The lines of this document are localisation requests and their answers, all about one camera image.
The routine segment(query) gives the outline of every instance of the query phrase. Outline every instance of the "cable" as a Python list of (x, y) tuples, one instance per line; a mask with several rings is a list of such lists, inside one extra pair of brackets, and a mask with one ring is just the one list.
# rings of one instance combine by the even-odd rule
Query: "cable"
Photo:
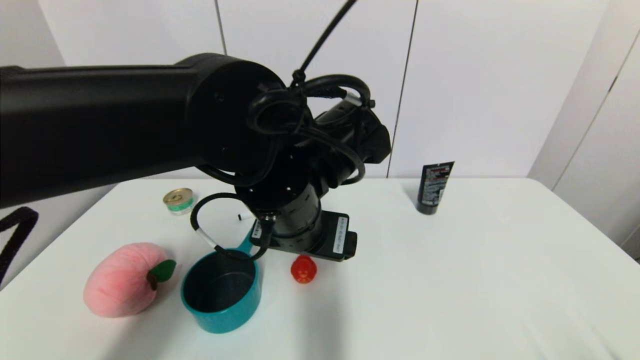
[(304, 74), (305, 70), (309, 66), (309, 63), (311, 63), (311, 60), (313, 60), (318, 50), (320, 50), (320, 47), (322, 47), (322, 45), (324, 44), (324, 41), (329, 37), (329, 35), (331, 35), (331, 32), (333, 31), (333, 29), (335, 29), (335, 27), (338, 25), (340, 20), (342, 20), (342, 18), (347, 14), (349, 9), (355, 3), (356, 3), (356, 0), (348, 0), (346, 3), (344, 3), (344, 5), (342, 5), (342, 8), (340, 9), (340, 11), (338, 11), (338, 14), (336, 14), (333, 20), (331, 20), (331, 23), (329, 23), (329, 26), (327, 26), (327, 28), (324, 30), (324, 33), (320, 36), (320, 38), (314, 45), (313, 49), (311, 49), (311, 52), (309, 53), (309, 55), (307, 55), (305, 62), (302, 63), (302, 66), (300, 67), (300, 69), (296, 70), (296, 72), (301, 72), (302, 74)]
[[(305, 70), (318, 50), (320, 50), (320, 47), (324, 44), (324, 41), (329, 37), (355, 2), (356, 0), (348, 0), (340, 11), (338, 11), (338, 14), (336, 14), (324, 33), (320, 36), (320, 39), (316, 42), (300, 69), (293, 72), (291, 86), (287, 90), (272, 90), (256, 96), (249, 106), (247, 116), (248, 127), (264, 135), (301, 135), (341, 152), (358, 170), (358, 174), (355, 177), (347, 179), (342, 183), (344, 185), (357, 183), (364, 177), (366, 171), (364, 162), (360, 159), (357, 152), (348, 146), (332, 138), (320, 129), (311, 127), (313, 118), (307, 107), (306, 94), (310, 94), (312, 97), (345, 97), (348, 93), (340, 87), (352, 88), (360, 94), (362, 107), (368, 108), (371, 92), (364, 81), (350, 75), (327, 75), (305, 82)], [(291, 108), (297, 109), (300, 113), (298, 121), (295, 124), (280, 124), (277, 128), (263, 127), (259, 121), (261, 115), (267, 109), (276, 105), (289, 105)]]
[(225, 173), (224, 171), (217, 169), (209, 164), (198, 165), (196, 168), (208, 176), (214, 179), (220, 180), (223, 183), (231, 184), (233, 186), (253, 186), (262, 181), (273, 168), (273, 164), (278, 156), (278, 150), (280, 148), (280, 142), (272, 139), (267, 152), (267, 159), (259, 172), (250, 176), (234, 176)]
[(2, 283), (11, 262), (18, 254), (18, 250), (36, 226), (38, 216), (36, 211), (23, 206), (0, 220), (0, 233), (17, 225), (0, 252), (0, 283)]
[(198, 233), (198, 235), (204, 241), (213, 246), (216, 251), (222, 253), (224, 256), (230, 259), (237, 261), (258, 260), (262, 255), (264, 255), (265, 252), (267, 252), (267, 249), (269, 248), (269, 243), (271, 242), (271, 233), (273, 232), (273, 225), (275, 223), (274, 219), (258, 219), (258, 221), (260, 222), (260, 226), (262, 227), (262, 234), (260, 235), (260, 249), (253, 256), (250, 256), (248, 258), (239, 258), (233, 252), (228, 251), (227, 249), (224, 249), (222, 246), (218, 245), (211, 237), (209, 237), (209, 235), (207, 235), (207, 233), (204, 232), (204, 230), (200, 228), (200, 224), (198, 224), (198, 212), (200, 212), (202, 206), (207, 204), (209, 201), (216, 199), (240, 200), (240, 197), (234, 193), (215, 193), (213, 195), (206, 196), (202, 200), (198, 201), (198, 204), (196, 204), (196, 206), (194, 206), (193, 210), (191, 211), (190, 220), (193, 230)]
[(313, 94), (317, 91), (324, 89), (335, 88), (343, 86), (346, 88), (352, 88), (360, 94), (360, 101), (363, 105), (368, 105), (371, 99), (371, 91), (364, 81), (351, 75), (325, 75), (318, 78), (311, 79), (304, 83), (305, 91)]

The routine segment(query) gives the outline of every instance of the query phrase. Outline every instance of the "black tube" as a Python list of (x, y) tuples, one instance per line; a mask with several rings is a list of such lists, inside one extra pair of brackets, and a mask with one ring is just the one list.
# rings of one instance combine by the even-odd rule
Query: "black tube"
[(452, 161), (450, 163), (423, 166), (418, 202), (416, 203), (418, 211), (426, 215), (433, 215), (438, 211), (438, 205), (442, 200), (453, 163)]

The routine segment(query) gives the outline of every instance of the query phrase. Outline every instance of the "table surface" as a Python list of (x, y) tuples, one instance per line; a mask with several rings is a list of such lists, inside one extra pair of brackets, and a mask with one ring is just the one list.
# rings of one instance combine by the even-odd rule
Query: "table surface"
[[(451, 179), (438, 213), (413, 207), (418, 179), (332, 190), (356, 256), (317, 260), (306, 285), (294, 254), (259, 261), (262, 300), (228, 334), (198, 328), (182, 306), (187, 269), (211, 251), (163, 195), (231, 191), (213, 180), (135, 180), (108, 193), (0, 292), (1, 359), (638, 359), (640, 266), (556, 195), (528, 179)], [(251, 227), (223, 199), (201, 226), (223, 246)], [(83, 303), (95, 266), (151, 241), (178, 262), (139, 315), (105, 319)]]

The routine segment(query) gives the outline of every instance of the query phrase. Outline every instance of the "cabinet door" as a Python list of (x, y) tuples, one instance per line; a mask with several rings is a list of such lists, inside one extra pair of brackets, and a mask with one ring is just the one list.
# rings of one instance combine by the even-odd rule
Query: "cabinet door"
[(389, 176), (526, 176), (607, 3), (420, 1)]
[(40, 0), (65, 63), (171, 64), (223, 53), (213, 0)]
[(618, 245), (640, 226), (640, 39), (554, 192)]
[[(219, 0), (227, 52), (256, 61), (289, 84), (291, 74), (338, 12), (343, 0)], [(415, 1), (358, 1), (307, 69), (307, 78), (351, 74), (364, 80), (376, 100), (374, 112), (393, 137)], [(311, 99), (314, 115), (331, 101)], [(367, 176), (384, 177), (388, 158), (367, 165)]]

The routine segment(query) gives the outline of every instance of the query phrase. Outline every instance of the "green leaf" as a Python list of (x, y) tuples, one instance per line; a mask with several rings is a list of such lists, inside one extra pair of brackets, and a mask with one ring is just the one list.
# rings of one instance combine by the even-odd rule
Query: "green leaf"
[(171, 279), (171, 275), (173, 275), (173, 271), (175, 270), (175, 261), (174, 260), (164, 260), (162, 263), (156, 265), (155, 268), (149, 270), (149, 273), (153, 274), (156, 277), (157, 282), (165, 282), (168, 279)]

